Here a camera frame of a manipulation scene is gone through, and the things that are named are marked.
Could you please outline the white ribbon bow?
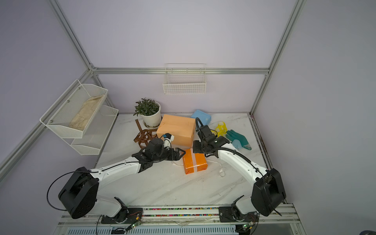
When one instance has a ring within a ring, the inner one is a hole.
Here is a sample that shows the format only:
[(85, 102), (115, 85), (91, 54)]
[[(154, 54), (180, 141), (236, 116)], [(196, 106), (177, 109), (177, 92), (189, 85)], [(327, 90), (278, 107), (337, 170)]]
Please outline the white ribbon bow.
[(219, 164), (218, 175), (220, 177), (225, 177), (226, 173), (224, 167), (221, 163), (217, 161), (207, 160), (205, 154), (194, 153), (193, 148), (187, 149), (185, 155), (182, 157), (182, 162), (173, 161), (172, 163), (176, 166), (180, 166), (184, 169), (186, 175), (204, 171), (208, 169), (208, 162)]

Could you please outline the tan gift box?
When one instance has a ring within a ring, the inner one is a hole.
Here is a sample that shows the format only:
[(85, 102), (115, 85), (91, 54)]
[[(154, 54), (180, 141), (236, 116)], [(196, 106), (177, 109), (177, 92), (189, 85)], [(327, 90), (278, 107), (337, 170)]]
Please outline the tan gift box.
[(192, 147), (195, 133), (195, 119), (173, 115), (164, 115), (157, 130), (159, 138), (164, 134), (174, 136), (172, 144), (176, 146)]

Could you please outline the orange gift box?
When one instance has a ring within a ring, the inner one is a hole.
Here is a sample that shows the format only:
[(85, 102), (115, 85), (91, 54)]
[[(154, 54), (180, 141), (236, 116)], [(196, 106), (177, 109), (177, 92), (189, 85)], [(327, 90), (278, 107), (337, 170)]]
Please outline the orange gift box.
[(191, 174), (199, 171), (204, 171), (208, 168), (208, 163), (205, 154), (193, 153), (193, 149), (187, 149), (183, 156), (183, 166), (185, 174)]

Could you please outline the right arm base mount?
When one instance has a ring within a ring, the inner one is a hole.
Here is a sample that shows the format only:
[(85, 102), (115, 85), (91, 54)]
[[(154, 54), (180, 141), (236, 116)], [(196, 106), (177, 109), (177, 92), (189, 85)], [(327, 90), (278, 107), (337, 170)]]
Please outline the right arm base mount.
[(220, 222), (258, 222), (259, 215), (254, 208), (251, 197), (244, 195), (237, 198), (230, 206), (218, 208)]

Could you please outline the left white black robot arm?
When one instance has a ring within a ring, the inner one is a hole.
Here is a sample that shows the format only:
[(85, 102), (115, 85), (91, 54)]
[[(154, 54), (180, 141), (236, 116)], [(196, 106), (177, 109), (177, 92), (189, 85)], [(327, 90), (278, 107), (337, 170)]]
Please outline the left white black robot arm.
[(72, 219), (94, 213), (109, 217), (115, 223), (123, 223), (130, 216), (128, 207), (118, 197), (103, 197), (99, 191), (123, 177), (149, 169), (154, 163), (178, 161), (185, 153), (180, 148), (172, 148), (169, 139), (153, 139), (147, 147), (118, 163), (90, 170), (78, 168), (58, 198)]

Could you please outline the brown ribbon bow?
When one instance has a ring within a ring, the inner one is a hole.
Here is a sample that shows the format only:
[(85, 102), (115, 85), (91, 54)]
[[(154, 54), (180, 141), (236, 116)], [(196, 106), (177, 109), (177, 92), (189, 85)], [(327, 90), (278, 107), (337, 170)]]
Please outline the brown ribbon bow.
[(140, 123), (139, 123), (139, 120), (136, 119), (135, 120), (136, 122), (136, 125), (139, 129), (139, 133), (137, 134), (137, 136), (134, 138), (134, 142), (137, 143), (140, 147), (140, 149), (143, 149), (145, 147), (147, 147), (148, 143), (157, 138), (157, 128), (153, 128), (153, 129), (142, 129)]

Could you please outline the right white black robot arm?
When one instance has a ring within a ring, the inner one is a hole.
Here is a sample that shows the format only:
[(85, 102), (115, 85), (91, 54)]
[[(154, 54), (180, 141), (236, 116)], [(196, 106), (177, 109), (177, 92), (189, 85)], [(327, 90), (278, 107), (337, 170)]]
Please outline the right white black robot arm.
[(236, 150), (229, 140), (216, 136), (207, 125), (196, 125), (199, 140), (193, 142), (193, 152), (213, 155), (232, 166), (252, 186), (250, 196), (241, 196), (234, 202), (236, 212), (246, 215), (259, 212), (269, 216), (286, 199), (281, 174), (248, 159)]

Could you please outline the light blue gift box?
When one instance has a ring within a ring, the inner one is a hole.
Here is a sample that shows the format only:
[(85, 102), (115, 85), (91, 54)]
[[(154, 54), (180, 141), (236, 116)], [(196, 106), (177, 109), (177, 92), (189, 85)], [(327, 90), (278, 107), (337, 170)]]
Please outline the light blue gift box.
[(199, 118), (203, 125), (209, 125), (212, 117), (211, 115), (201, 111), (201, 110), (196, 110), (192, 115), (191, 118)]

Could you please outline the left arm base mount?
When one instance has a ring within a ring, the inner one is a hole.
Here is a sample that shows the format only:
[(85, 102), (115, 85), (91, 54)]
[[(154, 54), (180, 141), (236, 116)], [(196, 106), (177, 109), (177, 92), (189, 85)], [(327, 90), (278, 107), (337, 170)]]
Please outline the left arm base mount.
[(121, 210), (114, 217), (104, 215), (101, 224), (134, 224), (141, 220), (143, 208), (129, 208), (118, 197), (115, 199), (120, 203)]

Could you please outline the yellow ribbon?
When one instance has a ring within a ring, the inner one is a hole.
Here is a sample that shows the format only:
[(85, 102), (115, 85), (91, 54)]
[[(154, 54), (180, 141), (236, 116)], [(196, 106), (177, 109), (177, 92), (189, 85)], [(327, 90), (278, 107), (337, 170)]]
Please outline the yellow ribbon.
[(218, 136), (225, 137), (228, 131), (225, 122), (219, 121), (217, 127), (215, 128), (215, 131), (217, 132)]

